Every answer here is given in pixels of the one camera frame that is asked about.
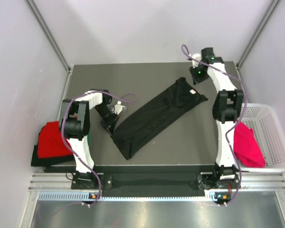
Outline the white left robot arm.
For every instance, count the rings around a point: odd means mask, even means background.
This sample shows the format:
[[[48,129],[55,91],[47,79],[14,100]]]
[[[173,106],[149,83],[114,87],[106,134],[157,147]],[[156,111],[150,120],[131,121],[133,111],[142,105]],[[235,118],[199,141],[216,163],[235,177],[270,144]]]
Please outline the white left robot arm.
[[[59,131],[62,141],[76,161],[73,181],[82,181],[87,188],[98,184],[98,176],[94,174],[95,162],[90,149],[88,134],[90,132],[90,110],[95,109],[101,117],[100,125],[113,134],[124,106],[122,101],[110,108],[112,95],[107,90],[90,90],[73,99],[65,99],[61,105]]]

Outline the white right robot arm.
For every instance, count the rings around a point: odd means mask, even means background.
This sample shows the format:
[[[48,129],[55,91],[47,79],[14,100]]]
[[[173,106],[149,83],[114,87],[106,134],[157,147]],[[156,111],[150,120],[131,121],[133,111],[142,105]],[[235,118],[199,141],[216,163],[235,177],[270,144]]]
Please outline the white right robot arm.
[[[236,78],[226,72],[223,59],[215,56],[213,48],[207,47],[200,54],[187,55],[192,62],[190,72],[194,84],[211,79],[217,91],[212,116],[218,128],[218,154],[212,182],[223,188],[236,178],[238,165],[233,150],[234,130],[241,114],[244,92],[232,83]]]

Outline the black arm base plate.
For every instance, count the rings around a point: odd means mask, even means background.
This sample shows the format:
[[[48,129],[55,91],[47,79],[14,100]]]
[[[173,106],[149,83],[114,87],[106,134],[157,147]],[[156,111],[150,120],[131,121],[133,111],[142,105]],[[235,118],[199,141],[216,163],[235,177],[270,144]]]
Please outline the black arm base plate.
[[[211,173],[104,173],[99,175],[102,190],[130,186],[182,186],[193,190],[236,189],[238,176],[216,180]]]

